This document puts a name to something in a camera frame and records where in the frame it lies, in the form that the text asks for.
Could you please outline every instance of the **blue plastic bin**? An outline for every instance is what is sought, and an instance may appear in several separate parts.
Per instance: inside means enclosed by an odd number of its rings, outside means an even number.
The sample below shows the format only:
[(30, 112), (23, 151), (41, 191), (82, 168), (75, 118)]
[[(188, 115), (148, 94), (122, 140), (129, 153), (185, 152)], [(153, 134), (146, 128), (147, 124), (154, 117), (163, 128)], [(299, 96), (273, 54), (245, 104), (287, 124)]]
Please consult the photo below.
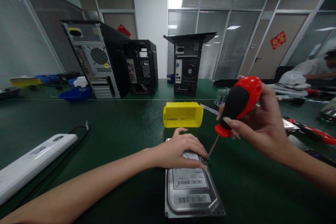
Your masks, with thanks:
[(167, 82), (168, 83), (174, 83), (175, 82), (175, 77), (174, 77), (174, 74), (169, 74), (167, 75)]
[(74, 82), (77, 80), (77, 78), (78, 78), (78, 77), (73, 78), (73, 79), (71, 79), (71, 80), (68, 80), (69, 85), (70, 85), (70, 86), (75, 86)]
[(89, 99), (92, 96), (91, 88), (89, 87), (75, 87), (70, 91), (61, 93), (59, 97), (67, 100), (68, 102), (82, 102)]
[(36, 78), (39, 78), (43, 84), (48, 84), (52, 80), (57, 81), (59, 80), (57, 75), (36, 75)]

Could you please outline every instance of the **ceiling light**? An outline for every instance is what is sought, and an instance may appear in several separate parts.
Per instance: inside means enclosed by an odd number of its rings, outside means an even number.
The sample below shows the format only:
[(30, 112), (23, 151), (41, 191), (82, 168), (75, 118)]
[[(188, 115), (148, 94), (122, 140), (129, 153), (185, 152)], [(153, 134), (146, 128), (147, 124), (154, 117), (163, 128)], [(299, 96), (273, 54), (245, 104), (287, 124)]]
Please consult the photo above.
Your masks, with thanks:
[(336, 29), (336, 27), (327, 27), (327, 28), (318, 29), (318, 30), (315, 30), (315, 31), (323, 32), (323, 31), (325, 31), (325, 30), (333, 30), (333, 29)]
[(168, 9), (180, 9), (183, 0), (168, 0)]
[(227, 30), (234, 30), (234, 29), (237, 29), (239, 28), (240, 26), (230, 26), (229, 28), (227, 28)]

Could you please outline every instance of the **white shirt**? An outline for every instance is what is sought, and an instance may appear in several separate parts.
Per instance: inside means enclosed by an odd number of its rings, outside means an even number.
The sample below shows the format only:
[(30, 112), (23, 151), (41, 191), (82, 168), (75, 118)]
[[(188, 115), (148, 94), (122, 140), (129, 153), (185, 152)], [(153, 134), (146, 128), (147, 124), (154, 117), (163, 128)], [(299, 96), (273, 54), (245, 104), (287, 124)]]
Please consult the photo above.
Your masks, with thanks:
[(336, 69), (329, 69), (326, 64), (326, 60), (323, 58), (311, 59), (294, 67), (291, 71), (302, 72), (303, 75), (312, 75), (312, 74), (329, 74), (336, 72)]

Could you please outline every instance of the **black computer tower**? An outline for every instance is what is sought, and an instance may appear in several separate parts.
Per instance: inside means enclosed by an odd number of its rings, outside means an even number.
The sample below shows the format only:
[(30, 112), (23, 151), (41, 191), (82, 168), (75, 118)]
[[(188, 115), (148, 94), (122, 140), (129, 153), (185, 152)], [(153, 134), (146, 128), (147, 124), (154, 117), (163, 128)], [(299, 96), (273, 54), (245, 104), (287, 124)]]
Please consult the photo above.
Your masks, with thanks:
[(216, 32), (181, 36), (163, 36), (174, 44), (174, 94), (196, 96), (203, 43)]
[(154, 95), (159, 85), (156, 45), (149, 40), (121, 42), (132, 95)]
[(130, 38), (99, 21), (61, 24), (96, 98), (123, 98), (130, 84), (120, 41)]

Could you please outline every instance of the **barcode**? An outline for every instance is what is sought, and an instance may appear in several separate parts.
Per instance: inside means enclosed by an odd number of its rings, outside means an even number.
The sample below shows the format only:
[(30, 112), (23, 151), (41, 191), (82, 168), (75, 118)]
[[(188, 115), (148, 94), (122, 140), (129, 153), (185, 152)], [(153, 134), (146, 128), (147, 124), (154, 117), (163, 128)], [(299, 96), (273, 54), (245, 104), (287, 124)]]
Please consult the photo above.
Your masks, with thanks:
[(186, 198), (179, 198), (178, 199), (179, 203), (202, 203), (202, 202), (207, 202), (207, 199), (205, 196), (199, 197), (186, 197)]
[(202, 180), (178, 181), (178, 184), (202, 184)]

